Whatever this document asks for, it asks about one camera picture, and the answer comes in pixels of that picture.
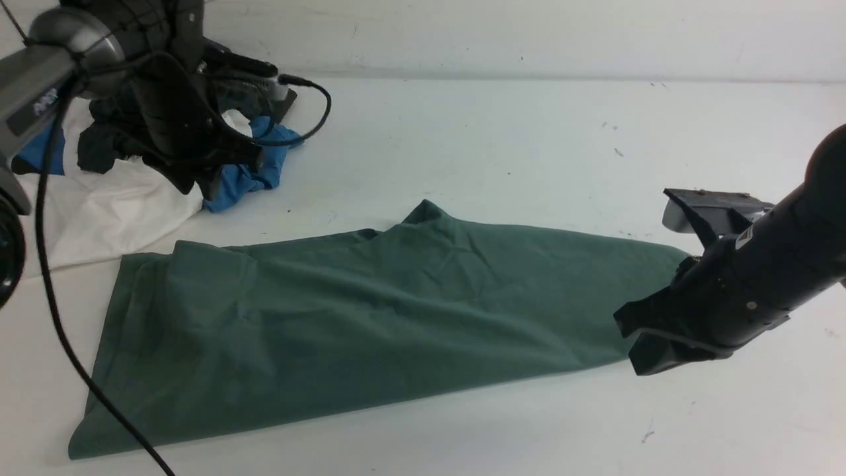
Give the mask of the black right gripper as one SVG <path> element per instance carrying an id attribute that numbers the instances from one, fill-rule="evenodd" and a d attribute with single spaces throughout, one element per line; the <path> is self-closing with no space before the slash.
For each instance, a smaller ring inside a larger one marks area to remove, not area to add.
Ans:
<path id="1" fill-rule="evenodd" d="M 844 277 L 844 231 L 823 221 L 759 221 L 749 241 L 704 257 L 674 288 L 613 314 L 637 376 L 723 360 Z"/>

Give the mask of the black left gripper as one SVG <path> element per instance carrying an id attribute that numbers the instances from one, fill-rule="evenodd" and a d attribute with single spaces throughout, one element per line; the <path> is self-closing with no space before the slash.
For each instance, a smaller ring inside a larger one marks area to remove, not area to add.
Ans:
<path id="1" fill-rule="evenodd" d="M 175 57 L 152 56 L 133 73 L 131 87 L 150 138 L 152 166 L 182 194 L 196 188 L 204 201 L 214 201 L 226 165 L 252 171 L 262 166 L 262 147 L 221 117 L 203 73 L 188 72 Z"/>

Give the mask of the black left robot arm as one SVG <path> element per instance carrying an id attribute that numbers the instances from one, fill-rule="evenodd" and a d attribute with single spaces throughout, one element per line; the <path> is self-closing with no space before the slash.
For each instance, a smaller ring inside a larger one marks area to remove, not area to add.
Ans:
<path id="1" fill-rule="evenodd" d="M 2 59 L 2 302 L 22 277 L 31 201 L 13 159 L 49 130 L 54 147 L 73 99 L 105 99 L 130 85 L 140 124 L 118 129 L 182 193 L 211 198 L 225 165 L 257 169 L 262 148 L 232 132 L 200 72 L 202 1 L 61 1 L 33 19 L 24 48 Z"/>

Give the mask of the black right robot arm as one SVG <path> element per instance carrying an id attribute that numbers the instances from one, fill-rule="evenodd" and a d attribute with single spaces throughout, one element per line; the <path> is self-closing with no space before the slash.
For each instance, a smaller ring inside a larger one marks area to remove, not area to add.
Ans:
<path id="1" fill-rule="evenodd" d="M 746 193 L 665 189 L 662 223 L 694 234 L 664 289 L 614 314 L 623 337 L 636 335 L 629 361 L 638 376 L 730 358 L 788 321 L 791 311 L 844 284 L 845 130 L 823 139 L 804 180 L 779 203 Z"/>

